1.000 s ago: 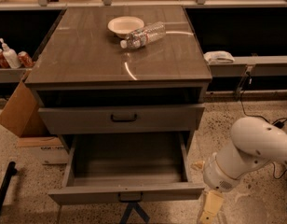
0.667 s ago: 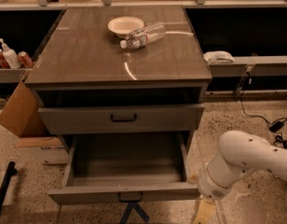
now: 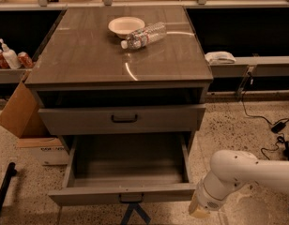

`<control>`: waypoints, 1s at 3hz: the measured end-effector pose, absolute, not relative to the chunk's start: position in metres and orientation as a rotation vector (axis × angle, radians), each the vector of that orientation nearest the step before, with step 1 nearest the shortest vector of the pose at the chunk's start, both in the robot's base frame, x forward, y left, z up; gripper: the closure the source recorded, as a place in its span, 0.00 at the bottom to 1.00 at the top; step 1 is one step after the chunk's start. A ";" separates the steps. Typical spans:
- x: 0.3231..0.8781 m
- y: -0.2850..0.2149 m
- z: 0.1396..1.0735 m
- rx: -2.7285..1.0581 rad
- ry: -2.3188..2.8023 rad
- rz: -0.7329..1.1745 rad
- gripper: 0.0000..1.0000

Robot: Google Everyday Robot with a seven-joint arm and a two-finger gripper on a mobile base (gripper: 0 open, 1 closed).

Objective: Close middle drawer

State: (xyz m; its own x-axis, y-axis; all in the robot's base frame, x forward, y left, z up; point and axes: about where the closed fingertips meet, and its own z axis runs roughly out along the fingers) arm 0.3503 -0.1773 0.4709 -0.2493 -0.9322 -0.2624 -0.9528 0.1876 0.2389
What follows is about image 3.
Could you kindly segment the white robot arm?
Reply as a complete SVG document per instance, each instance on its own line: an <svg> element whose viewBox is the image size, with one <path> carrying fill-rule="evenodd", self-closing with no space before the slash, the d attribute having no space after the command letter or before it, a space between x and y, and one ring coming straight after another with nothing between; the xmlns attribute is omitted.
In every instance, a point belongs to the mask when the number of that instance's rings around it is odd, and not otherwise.
<svg viewBox="0 0 289 225"><path fill-rule="evenodd" d="M220 150L209 162L210 170L192 196L189 214L206 218L218 211L228 196L249 182L289 195L289 161L261 160L244 151Z"/></svg>

